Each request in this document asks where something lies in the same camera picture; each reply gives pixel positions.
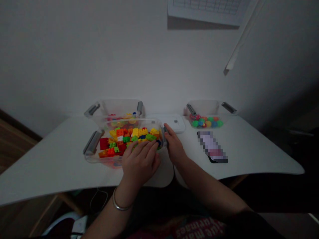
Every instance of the white wall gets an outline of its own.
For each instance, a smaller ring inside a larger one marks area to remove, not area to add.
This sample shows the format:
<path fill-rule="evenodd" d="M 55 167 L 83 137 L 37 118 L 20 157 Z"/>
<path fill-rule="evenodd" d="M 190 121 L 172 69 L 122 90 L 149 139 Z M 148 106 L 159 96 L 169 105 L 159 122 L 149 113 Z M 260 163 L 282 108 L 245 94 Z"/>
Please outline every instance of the white wall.
<path fill-rule="evenodd" d="M 168 31 L 166 1 L 2 1 L 0 108 L 45 136 L 97 99 L 219 99 L 259 128 L 316 83 L 318 8 L 268 0 L 224 76 L 238 31 Z"/>

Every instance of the plastic storage box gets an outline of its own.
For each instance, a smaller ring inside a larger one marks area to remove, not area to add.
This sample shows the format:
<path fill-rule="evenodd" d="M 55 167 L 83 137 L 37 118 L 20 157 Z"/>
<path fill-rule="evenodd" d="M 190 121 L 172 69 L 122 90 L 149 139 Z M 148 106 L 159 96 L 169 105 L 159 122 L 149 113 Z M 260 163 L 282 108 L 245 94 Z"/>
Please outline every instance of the plastic storage box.
<path fill-rule="evenodd" d="M 132 142 L 132 133 L 136 132 L 136 130 L 134 132 L 133 130 L 137 128 L 141 131 L 138 135 L 138 138 L 141 137 L 138 139 L 139 141 L 146 140 L 146 138 L 148 137 L 146 135 L 146 132 L 147 134 L 149 134 L 150 131 L 152 131 L 151 133 L 154 137 L 157 137 L 157 140 L 160 144 L 157 152 L 161 153 L 166 148 L 166 139 L 164 137 L 166 128 L 161 126 L 161 122 L 159 119 L 114 120 L 107 122 L 106 125 L 103 126 L 103 128 L 101 128 L 99 131 L 95 131 L 92 134 L 86 147 L 83 150 L 85 159 L 90 163 L 103 163 L 104 165 L 113 168 L 121 167 L 122 155 L 127 148 L 127 144 Z M 125 135 L 126 137 L 129 137 L 129 142 L 127 142 L 128 138 L 126 138 L 125 140 L 123 139 Z M 108 154 L 109 151 L 107 149 L 107 151 L 104 150 L 105 145 L 110 148 L 110 143 L 112 143 L 112 141 L 115 143 L 113 143 L 113 146 L 117 147 L 117 149 L 119 150 L 119 152 L 114 153 L 114 155 Z"/>
<path fill-rule="evenodd" d="M 92 119 L 100 129 L 111 120 L 137 119 L 143 117 L 143 102 L 134 99 L 105 99 L 99 100 L 84 113 Z"/>
<path fill-rule="evenodd" d="M 187 104 L 188 120 L 193 128 L 219 128 L 236 115 L 237 110 L 226 102 L 193 100 Z"/>

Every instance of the finger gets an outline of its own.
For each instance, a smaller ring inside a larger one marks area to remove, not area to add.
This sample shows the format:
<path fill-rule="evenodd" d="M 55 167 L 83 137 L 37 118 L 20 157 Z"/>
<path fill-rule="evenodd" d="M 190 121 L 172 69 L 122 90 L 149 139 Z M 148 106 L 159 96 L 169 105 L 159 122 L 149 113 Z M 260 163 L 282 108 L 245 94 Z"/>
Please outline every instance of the finger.
<path fill-rule="evenodd" d="M 145 142 L 142 142 L 140 143 L 135 149 L 134 151 L 132 152 L 132 156 L 133 157 L 136 157 L 140 154 L 140 152 L 142 151 L 142 149 L 149 144 L 149 141 L 145 141 Z"/>
<path fill-rule="evenodd" d="M 159 154 L 155 154 L 155 158 L 152 164 L 152 175 L 154 175 L 154 173 L 157 171 L 158 167 L 160 165 L 160 156 Z"/>
<path fill-rule="evenodd" d="M 146 155 L 146 160 L 150 163 L 153 162 L 154 160 L 154 156 L 156 154 L 156 150 L 157 150 L 157 147 L 159 146 L 159 144 L 156 142 L 155 144 L 153 144 L 153 146 L 150 148 L 150 150 L 147 152 L 147 155 Z"/>
<path fill-rule="evenodd" d="M 167 139 L 168 143 L 171 143 L 171 141 L 173 140 L 173 137 L 168 132 L 165 132 L 164 136 L 165 136 L 165 139 Z"/>
<path fill-rule="evenodd" d="M 125 150 L 125 152 L 124 152 L 124 154 L 123 154 L 123 157 L 124 157 L 124 156 L 128 157 L 128 156 L 132 153 L 132 149 L 134 148 L 134 146 L 137 145 L 137 144 L 138 144 L 138 141 L 135 141 L 135 142 L 131 143 L 131 144 L 127 147 L 127 149 Z"/>
<path fill-rule="evenodd" d="M 167 131 L 169 132 L 170 135 L 172 135 L 172 136 L 176 135 L 174 130 L 172 130 L 172 128 L 167 123 L 165 123 L 164 126 L 165 126 L 165 128 L 167 129 Z"/>
<path fill-rule="evenodd" d="M 153 147 L 153 145 L 156 143 L 155 140 L 151 141 L 148 145 L 146 145 L 144 147 L 144 149 L 141 151 L 140 155 L 143 157 L 143 158 L 146 158 L 147 156 L 147 153 L 149 152 L 149 150 Z"/>

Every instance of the hand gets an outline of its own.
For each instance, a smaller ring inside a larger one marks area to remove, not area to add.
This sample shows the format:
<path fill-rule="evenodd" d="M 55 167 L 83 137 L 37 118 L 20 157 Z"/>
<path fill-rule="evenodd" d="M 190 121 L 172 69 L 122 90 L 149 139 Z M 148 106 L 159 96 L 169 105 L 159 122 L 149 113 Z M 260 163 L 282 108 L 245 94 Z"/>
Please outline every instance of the hand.
<path fill-rule="evenodd" d="M 165 123 L 164 126 L 168 130 L 168 133 L 165 132 L 164 136 L 168 141 L 169 158 L 172 161 L 172 163 L 176 165 L 177 163 L 187 159 L 187 155 L 176 133 L 168 124 Z"/>
<path fill-rule="evenodd" d="M 131 188 L 139 190 L 158 169 L 160 158 L 156 153 L 159 144 L 155 140 L 142 142 L 133 150 L 137 143 L 137 141 L 131 143 L 123 154 L 122 181 Z"/>

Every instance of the forearm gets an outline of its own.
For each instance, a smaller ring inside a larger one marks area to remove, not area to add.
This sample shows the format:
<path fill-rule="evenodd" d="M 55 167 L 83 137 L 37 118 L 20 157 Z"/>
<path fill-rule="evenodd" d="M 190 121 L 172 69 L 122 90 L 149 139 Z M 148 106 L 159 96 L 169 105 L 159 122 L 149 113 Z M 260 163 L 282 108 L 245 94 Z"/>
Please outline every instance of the forearm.
<path fill-rule="evenodd" d="M 189 158 L 176 163 L 177 170 L 197 198 L 220 220 L 251 210 L 231 189 L 210 176 Z"/>
<path fill-rule="evenodd" d="M 129 182 L 121 181 L 115 192 L 115 201 L 120 207 L 128 207 L 133 204 L 139 189 L 134 188 Z M 131 215 L 132 208 L 120 211 L 113 205 L 110 198 L 105 208 L 97 219 L 91 224 L 83 236 L 84 239 L 115 238 L 123 232 Z"/>

